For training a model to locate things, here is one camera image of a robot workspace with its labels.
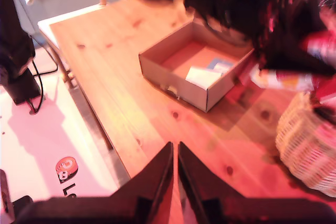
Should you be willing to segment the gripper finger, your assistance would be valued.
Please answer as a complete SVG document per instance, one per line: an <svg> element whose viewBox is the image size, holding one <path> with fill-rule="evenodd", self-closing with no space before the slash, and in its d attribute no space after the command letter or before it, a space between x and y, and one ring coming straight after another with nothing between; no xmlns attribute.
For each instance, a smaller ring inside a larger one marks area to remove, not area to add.
<svg viewBox="0 0 336 224"><path fill-rule="evenodd" d="M171 175L173 144L168 142L136 176L112 196L113 208L151 208Z"/></svg>
<svg viewBox="0 0 336 224"><path fill-rule="evenodd" d="M259 49L261 69L317 74L330 77L335 68L299 49Z"/></svg>
<svg viewBox="0 0 336 224"><path fill-rule="evenodd" d="M241 200L243 195L214 174L183 142L178 146L178 169L186 193L192 202L204 208L223 208L229 200Z"/></svg>

